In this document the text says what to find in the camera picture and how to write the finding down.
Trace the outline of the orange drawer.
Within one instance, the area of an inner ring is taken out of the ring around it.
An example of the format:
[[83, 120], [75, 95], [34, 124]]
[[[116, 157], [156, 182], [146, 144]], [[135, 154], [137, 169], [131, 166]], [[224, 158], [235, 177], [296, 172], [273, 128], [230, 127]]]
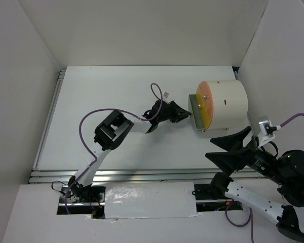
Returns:
[[212, 113], [214, 110], [213, 97], [209, 84], [206, 81], [202, 81], [196, 91], [196, 98], [198, 104], [202, 108], [205, 108], [208, 113]]

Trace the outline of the yellow drawer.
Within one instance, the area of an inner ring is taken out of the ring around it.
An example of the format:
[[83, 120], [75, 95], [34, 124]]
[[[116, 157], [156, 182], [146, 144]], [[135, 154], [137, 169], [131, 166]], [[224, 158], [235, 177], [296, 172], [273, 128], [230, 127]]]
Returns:
[[212, 123], [213, 114], [214, 114], [214, 110], [212, 113], [208, 113], [205, 108], [201, 107], [201, 116], [206, 129], [208, 129]]

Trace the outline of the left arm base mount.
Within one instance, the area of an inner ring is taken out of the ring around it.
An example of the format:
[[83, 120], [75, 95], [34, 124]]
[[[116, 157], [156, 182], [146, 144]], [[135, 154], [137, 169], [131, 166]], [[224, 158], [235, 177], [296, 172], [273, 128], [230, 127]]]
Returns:
[[105, 219], [105, 186], [89, 186], [76, 195], [67, 191], [67, 184], [53, 181], [51, 189], [59, 193], [58, 215], [89, 215], [92, 219]]

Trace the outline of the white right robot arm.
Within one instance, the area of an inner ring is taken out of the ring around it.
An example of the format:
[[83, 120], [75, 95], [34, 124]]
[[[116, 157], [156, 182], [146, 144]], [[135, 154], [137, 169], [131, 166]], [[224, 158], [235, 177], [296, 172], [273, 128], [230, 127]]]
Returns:
[[[211, 181], [210, 192], [215, 198], [232, 198], [273, 223], [285, 237], [304, 242], [304, 151], [290, 150], [276, 157], [260, 148], [259, 139], [252, 136], [244, 146], [243, 140], [251, 127], [233, 135], [212, 138], [211, 143], [222, 152], [208, 152], [205, 157], [221, 171]], [[287, 200], [283, 205], [246, 189], [231, 178], [235, 171], [250, 167], [277, 183], [277, 191]]]

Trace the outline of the grey-green drawer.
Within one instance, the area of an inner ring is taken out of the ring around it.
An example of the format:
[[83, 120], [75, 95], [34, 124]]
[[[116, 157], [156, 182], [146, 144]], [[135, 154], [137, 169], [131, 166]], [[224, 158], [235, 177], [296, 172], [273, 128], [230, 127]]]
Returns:
[[193, 127], [201, 132], [205, 132], [205, 126], [201, 116], [201, 106], [197, 102], [197, 97], [195, 94], [189, 94], [188, 96], [188, 110], [191, 113], [191, 122]]

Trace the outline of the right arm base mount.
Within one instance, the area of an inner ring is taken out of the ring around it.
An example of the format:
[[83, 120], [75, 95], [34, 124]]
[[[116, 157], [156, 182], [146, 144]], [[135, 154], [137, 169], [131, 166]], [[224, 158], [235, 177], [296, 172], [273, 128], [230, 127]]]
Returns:
[[192, 195], [196, 199], [197, 212], [225, 211], [234, 199], [228, 198], [211, 185], [211, 183], [195, 183]]

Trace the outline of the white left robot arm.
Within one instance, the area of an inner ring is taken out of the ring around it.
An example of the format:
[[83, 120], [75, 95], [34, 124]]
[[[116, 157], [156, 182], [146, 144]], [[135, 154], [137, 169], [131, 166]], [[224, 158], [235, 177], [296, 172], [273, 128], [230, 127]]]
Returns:
[[[100, 148], [91, 149], [84, 141], [82, 125], [90, 115], [105, 111], [109, 111], [110, 114], [94, 130], [93, 141]], [[176, 102], [163, 100], [156, 101], [142, 116], [115, 108], [97, 109], [86, 114], [79, 124], [79, 136], [83, 146], [93, 156], [93, 160], [69, 179], [68, 191], [71, 192], [71, 196], [79, 202], [90, 198], [95, 173], [107, 155], [117, 149], [130, 132], [149, 134], [156, 130], [161, 122], [168, 120], [171, 123], [178, 123], [190, 116], [191, 113]]]

